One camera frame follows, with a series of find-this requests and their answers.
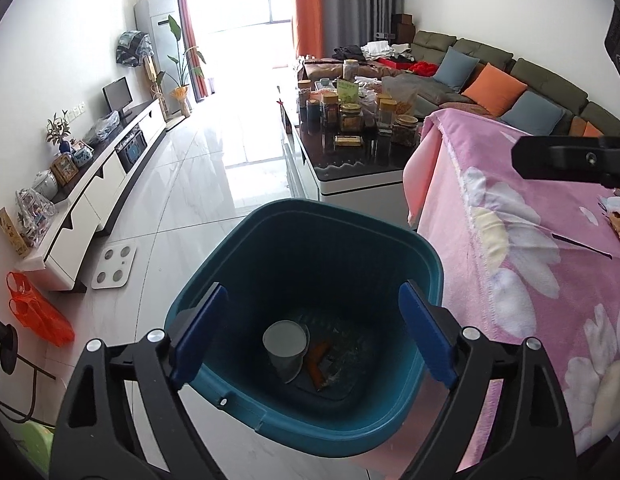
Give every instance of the metal bolt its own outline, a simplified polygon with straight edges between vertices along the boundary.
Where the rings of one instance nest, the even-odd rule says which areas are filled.
[[[148,341],[151,343],[158,343],[164,337],[165,332],[160,328],[157,328],[156,330],[152,330],[152,332],[148,334]]]
[[[89,340],[88,344],[85,346],[88,352],[96,352],[99,348],[101,348],[101,341],[98,339]]]
[[[469,339],[470,341],[476,341],[480,337],[480,331],[478,328],[468,326],[463,329],[463,337]]]
[[[541,342],[536,337],[529,338],[525,344],[530,350],[540,350],[542,346]]]

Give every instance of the trash can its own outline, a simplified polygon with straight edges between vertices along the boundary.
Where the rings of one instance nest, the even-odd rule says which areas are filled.
[[[190,385],[280,444],[352,456],[400,428],[421,383],[423,358],[397,303],[406,280],[441,304],[443,269],[421,236],[319,202],[282,200],[252,212],[216,248],[165,327],[219,282],[229,307]],[[334,380],[319,392],[305,370],[284,384],[269,362],[263,333],[284,319],[305,324],[311,345],[329,339],[339,349]]]

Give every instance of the floral blanket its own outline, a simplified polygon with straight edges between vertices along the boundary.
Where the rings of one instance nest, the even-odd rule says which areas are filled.
[[[430,115],[403,174],[410,221],[421,212],[419,233],[443,262],[443,306],[461,325],[543,342],[583,452],[620,429],[620,241],[598,205],[612,192],[522,179],[510,150],[523,135],[459,110]],[[468,463],[497,399],[490,390]]]

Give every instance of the paper cup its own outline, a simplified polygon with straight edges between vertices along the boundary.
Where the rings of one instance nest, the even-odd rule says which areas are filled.
[[[308,328],[294,321],[277,321],[263,333],[263,346],[284,383],[292,381],[301,371],[309,345]]]

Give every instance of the computer monitor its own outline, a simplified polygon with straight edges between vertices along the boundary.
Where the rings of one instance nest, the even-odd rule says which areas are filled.
[[[132,95],[130,95],[130,88],[128,87],[126,78],[122,77],[104,87],[103,95],[106,98],[106,103],[108,103],[110,107],[110,111],[117,111],[121,118],[125,117],[123,110],[132,102]]]

